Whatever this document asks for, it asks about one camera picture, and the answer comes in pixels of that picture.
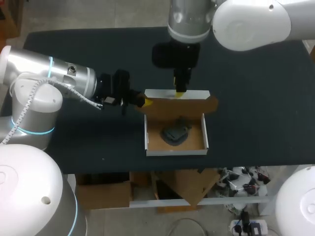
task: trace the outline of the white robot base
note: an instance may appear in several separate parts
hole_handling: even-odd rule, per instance
[[[0,235],[86,236],[87,221],[55,161],[27,145],[0,146]]]

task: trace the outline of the cardboard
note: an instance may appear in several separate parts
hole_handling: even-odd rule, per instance
[[[220,178],[215,169],[164,171],[155,174],[192,206],[196,206]]]
[[[152,188],[154,195],[157,200],[160,200],[160,196],[158,193],[158,185],[157,182],[160,181],[154,172],[151,172],[151,180],[152,180]],[[183,212],[183,211],[193,211],[201,209],[201,206],[159,206],[156,207],[157,213],[165,214],[165,213],[174,213],[174,212]]]
[[[149,172],[130,172],[130,182],[139,187],[150,186],[150,173]]]
[[[129,207],[132,201],[130,182],[93,184],[102,182],[103,177],[102,175],[76,175],[76,196],[83,209]]]
[[[147,89],[145,95],[153,104],[138,108],[145,114],[145,149],[147,156],[206,155],[209,144],[205,113],[214,112],[218,100],[209,91],[188,90],[182,97],[175,97],[175,90]],[[162,129],[184,117],[191,129],[188,138],[178,146],[171,146],[160,136]]]
[[[24,0],[0,0],[0,32],[5,38],[20,36]]]

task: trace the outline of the cable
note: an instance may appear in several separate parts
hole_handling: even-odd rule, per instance
[[[270,230],[270,231],[274,232],[276,235],[280,236],[280,234],[276,230],[274,230],[274,229],[272,229],[270,227],[268,227],[268,230]]]
[[[192,221],[192,222],[195,222],[197,225],[199,225],[199,227],[202,229],[202,232],[203,232],[203,235],[204,236],[207,236],[207,231],[202,227],[202,225],[193,220],[193,219],[190,219],[190,218],[182,218],[182,219],[179,219],[179,220],[176,220],[172,223],[171,225],[171,229],[168,231],[168,233],[166,234],[166,236],[171,236],[171,234],[174,232],[174,230],[177,228],[179,222],[183,221],[183,220],[189,220],[189,221]]]
[[[20,116],[18,117],[18,119],[16,120],[13,128],[10,130],[10,132],[7,134],[7,136],[4,138],[4,140],[0,143],[0,145],[6,145],[9,140],[12,138],[12,136],[15,134],[15,132],[17,131],[17,129],[19,128],[26,112],[28,111],[28,109],[30,108],[31,106],[31,103],[33,102],[33,99],[34,99],[34,96],[39,88],[40,85],[42,84],[45,84],[45,83],[49,83],[49,84],[58,84],[64,88],[66,88],[67,90],[69,90],[70,92],[72,92],[73,94],[75,94],[76,96],[78,96],[80,99],[82,99],[83,101],[87,102],[88,104],[90,104],[91,106],[97,108],[97,109],[100,109],[101,110],[101,107],[103,105],[101,104],[98,104],[98,103],[95,103],[95,102],[92,102],[90,100],[88,100],[87,98],[85,98],[83,95],[81,95],[78,91],[74,90],[73,88],[70,88],[68,85],[64,84],[64,83],[61,83],[59,81],[55,81],[55,80],[52,80],[52,79],[48,79],[48,78],[42,78],[40,77],[39,80],[36,80],[33,88],[31,89],[31,92],[30,92],[30,95],[29,95],[29,98],[26,102],[26,105],[25,107],[23,108]]]
[[[233,234],[233,229],[235,228],[235,226],[239,225],[240,221],[241,221],[241,219],[239,219],[238,222],[236,223],[236,225],[233,226],[233,228],[232,228],[232,230],[231,230],[232,235],[234,235],[234,234]]]

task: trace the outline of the yellow object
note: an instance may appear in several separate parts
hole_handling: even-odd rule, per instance
[[[145,103],[142,107],[147,107],[147,106],[150,106],[152,105],[153,101],[152,100],[149,100],[149,99],[145,99]]]
[[[176,92],[175,93],[175,97],[176,98],[180,98],[181,96],[183,96],[184,95],[184,92]]]

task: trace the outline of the open cardboard box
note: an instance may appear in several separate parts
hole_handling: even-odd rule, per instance
[[[129,173],[75,175],[78,202],[85,210],[129,207]]]
[[[209,144],[204,114],[214,112],[218,100],[209,91],[187,90],[180,98],[175,90],[146,89],[145,96],[153,104],[138,110],[145,114],[144,140],[147,156],[206,155]],[[166,143],[162,129],[184,118],[191,125],[187,139],[178,146]]]
[[[154,174],[193,207],[220,178],[215,169],[159,171]]]

